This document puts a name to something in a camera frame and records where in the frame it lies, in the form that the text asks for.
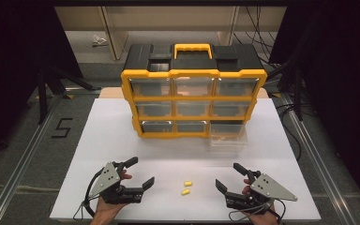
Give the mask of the beige partition post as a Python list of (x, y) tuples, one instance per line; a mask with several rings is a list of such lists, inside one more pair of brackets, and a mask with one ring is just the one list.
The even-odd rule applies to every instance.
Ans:
[(100, 7), (99, 14), (110, 45), (112, 58), (114, 60), (120, 60), (125, 51), (128, 32), (117, 29), (113, 7)]

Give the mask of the person's left hand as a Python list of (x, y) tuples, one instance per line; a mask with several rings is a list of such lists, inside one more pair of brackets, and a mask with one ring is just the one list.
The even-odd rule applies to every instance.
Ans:
[(117, 214), (127, 206), (126, 203), (120, 204), (110, 204), (105, 203), (101, 197), (98, 198), (97, 201), (97, 209), (96, 213), (93, 218), (108, 218), (108, 219), (115, 219)]

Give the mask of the clear plastic drawer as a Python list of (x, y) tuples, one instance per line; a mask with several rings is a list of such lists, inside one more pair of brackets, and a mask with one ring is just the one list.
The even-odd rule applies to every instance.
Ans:
[(213, 124), (209, 134), (209, 150), (213, 152), (238, 152), (243, 151), (248, 145), (244, 125)]

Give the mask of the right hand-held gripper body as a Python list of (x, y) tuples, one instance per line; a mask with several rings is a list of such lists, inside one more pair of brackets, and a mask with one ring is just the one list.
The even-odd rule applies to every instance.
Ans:
[(230, 192), (224, 195), (228, 208), (247, 212), (251, 215), (264, 214), (275, 200), (297, 202), (298, 198), (266, 173), (250, 183), (249, 194)]

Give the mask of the aluminium floor rail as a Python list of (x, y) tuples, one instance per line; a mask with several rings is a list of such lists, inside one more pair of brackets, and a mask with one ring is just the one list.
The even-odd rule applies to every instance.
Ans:
[(51, 123), (52, 116), (54, 114), (55, 109), (60, 103), (62, 97), (54, 96), (51, 100), (51, 105), (48, 108), (47, 115), (45, 119), (37, 125), (36, 131), (34, 132), (30, 142), (27, 144), (22, 157), (17, 163), (14, 171), (11, 173), (6, 184), (1, 188), (0, 191), (0, 221), (5, 214), (15, 192), (23, 179), (23, 176), (34, 157), (34, 154), (38, 150), (39, 144), (43, 139), (44, 134), (46, 133), (46, 129)]
[(318, 174), (322, 186), (325, 189), (327, 197), (331, 201), (337, 216), (342, 225), (356, 225), (356, 220), (353, 213), (347, 204), (345, 198), (342, 196), (335, 180), (330, 174), (329, 170), (324, 164), (323, 158), (321, 157), (314, 141), (312, 141), (304, 122), (296, 112), (290, 114), (291, 121), (295, 130), (301, 139), (302, 145), (306, 148), (306, 152), (311, 160), (312, 165), (316, 173)]

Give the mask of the black curtain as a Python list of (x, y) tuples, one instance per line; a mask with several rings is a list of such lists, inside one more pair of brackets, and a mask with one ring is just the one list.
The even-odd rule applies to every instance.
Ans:
[(271, 60), (284, 63), (297, 42), (315, 110), (360, 188), (360, 0), (284, 0)]
[(38, 86), (38, 74), (82, 73), (49, 0), (0, 0), (0, 142)]

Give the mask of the white crumpled object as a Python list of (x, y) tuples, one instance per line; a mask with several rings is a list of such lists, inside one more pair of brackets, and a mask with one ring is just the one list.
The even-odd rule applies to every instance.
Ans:
[(94, 48), (101, 47), (101, 46), (107, 46), (107, 45), (108, 45), (108, 41), (104, 37), (100, 37), (98, 35), (92, 36), (92, 46)]

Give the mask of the black metal stand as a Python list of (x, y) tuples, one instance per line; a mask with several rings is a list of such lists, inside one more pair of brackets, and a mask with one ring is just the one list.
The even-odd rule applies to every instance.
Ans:
[(268, 80), (273, 79), (277, 75), (281, 75), (277, 88), (281, 92), (288, 92), (293, 90), (293, 104), (295, 114), (299, 121), (303, 120), (301, 113), (301, 89), (302, 89), (302, 78), (301, 78), (301, 67), (298, 63), (284, 63), (283, 65), (275, 68), (273, 71), (268, 73)]
[(45, 67), (37, 75), (38, 81), (38, 102), (39, 102), (39, 123), (42, 124), (48, 115), (48, 102), (46, 87), (49, 87), (55, 95), (64, 95), (66, 88), (62, 84), (61, 80), (66, 79), (75, 83), (88, 91), (100, 90), (100, 87), (96, 87), (90, 83), (83, 81), (81, 78), (77, 78), (70, 73), (64, 71), (58, 67)]

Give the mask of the yellow black organizer cabinet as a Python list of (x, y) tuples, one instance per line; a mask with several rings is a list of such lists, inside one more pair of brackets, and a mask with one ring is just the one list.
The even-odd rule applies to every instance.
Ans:
[(183, 137), (210, 138), (210, 135), (176, 136), (168, 133), (159, 133), (157, 135), (142, 134), (136, 127), (137, 120), (133, 117), (135, 108), (129, 81), (131, 79), (180, 77), (258, 78), (260, 83), (254, 97), (250, 119), (257, 103), (259, 91), (267, 79), (267, 73), (254, 47), (250, 44), (233, 44), (231, 46), (214, 46), (207, 43), (173, 44), (169, 46), (155, 46), (152, 44), (132, 45), (121, 72), (122, 91), (131, 109), (133, 128), (140, 137), (160, 139)]

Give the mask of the set of clear organizer drawers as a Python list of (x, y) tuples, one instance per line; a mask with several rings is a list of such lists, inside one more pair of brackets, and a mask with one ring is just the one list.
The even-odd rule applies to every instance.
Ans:
[(129, 81), (142, 134), (236, 135), (249, 119), (258, 78), (180, 77)]

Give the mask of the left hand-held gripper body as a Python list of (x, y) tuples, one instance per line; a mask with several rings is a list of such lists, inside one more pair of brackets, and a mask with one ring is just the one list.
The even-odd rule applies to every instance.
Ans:
[(101, 197), (105, 203), (110, 204), (140, 203), (144, 193), (143, 189), (123, 186), (121, 184), (124, 179), (123, 172), (119, 175), (113, 164), (114, 162), (108, 162), (92, 178), (88, 187), (88, 199)]

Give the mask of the white table board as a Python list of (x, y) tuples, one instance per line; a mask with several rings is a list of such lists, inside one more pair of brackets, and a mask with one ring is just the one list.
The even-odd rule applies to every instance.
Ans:
[[(51, 217), (70, 220), (94, 176), (109, 161), (137, 157), (129, 168), (126, 187), (138, 187), (151, 177), (155, 184), (140, 203), (125, 207), (122, 221), (226, 222), (233, 218), (224, 196), (216, 189), (219, 180), (240, 192), (243, 177), (234, 162), (267, 173), (293, 193), (297, 202), (277, 202), (275, 208), (287, 222), (315, 221), (319, 211), (278, 119), (273, 101), (258, 100), (247, 122), (247, 147), (238, 152), (213, 152), (204, 138), (142, 139), (131, 125), (128, 103), (118, 98), (98, 98), (89, 113), (75, 155), (60, 189)], [(185, 187), (185, 181), (192, 181)], [(182, 196), (182, 190), (190, 193)]]

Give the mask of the person's right hand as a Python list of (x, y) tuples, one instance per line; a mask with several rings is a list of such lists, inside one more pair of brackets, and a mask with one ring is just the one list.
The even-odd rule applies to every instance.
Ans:
[[(243, 182), (246, 184), (242, 190), (242, 194), (243, 195), (247, 195), (249, 194), (250, 191), (250, 182), (248, 181), (248, 179), (244, 179)], [(267, 221), (267, 222), (277, 222), (278, 223), (278, 219), (277, 216), (275, 216), (274, 214), (270, 213), (270, 212), (265, 212), (263, 215), (251, 215), (247, 212), (243, 212), (244, 215), (246, 215), (248, 217), (248, 219), (253, 223), (255, 221)]]

